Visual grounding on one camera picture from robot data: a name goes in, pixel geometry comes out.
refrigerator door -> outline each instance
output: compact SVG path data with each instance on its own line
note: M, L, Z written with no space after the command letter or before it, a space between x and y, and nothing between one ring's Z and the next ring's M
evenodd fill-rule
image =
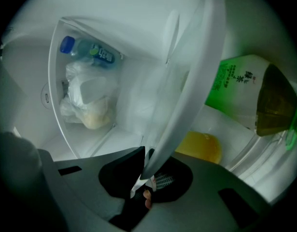
M191 128L218 70L226 33L225 1L202 2L168 61L151 125L144 135L144 145L155 152L143 170L143 179L164 164Z

yellow liquid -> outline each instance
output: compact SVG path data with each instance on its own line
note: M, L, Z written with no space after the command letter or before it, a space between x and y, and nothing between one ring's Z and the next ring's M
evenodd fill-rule
M175 151L217 164L222 156L221 145L215 136L195 131L189 131Z

dark liquid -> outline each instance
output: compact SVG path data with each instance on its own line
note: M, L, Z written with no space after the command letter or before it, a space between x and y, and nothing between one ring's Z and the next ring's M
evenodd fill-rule
M289 129L297 107L292 86L273 64L265 71L257 103L256 133L259 136Z

blue bottle cap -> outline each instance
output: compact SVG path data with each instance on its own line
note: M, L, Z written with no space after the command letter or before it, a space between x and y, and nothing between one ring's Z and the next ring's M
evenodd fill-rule
M75 43L75 39L71 36L66 36L60 44L60 52L70 53Z

bottle cap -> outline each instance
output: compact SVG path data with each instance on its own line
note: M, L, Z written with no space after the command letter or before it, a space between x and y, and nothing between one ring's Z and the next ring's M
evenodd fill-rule
M60 52L70 53L75 43L75 39L71 36L66 36L60 44Z
M290 128L288 130L288 133L285 139L286 149L291 150L295 145L296 140L297 140L297 109L295 111L295 114L292 119L292 123L290 125Z

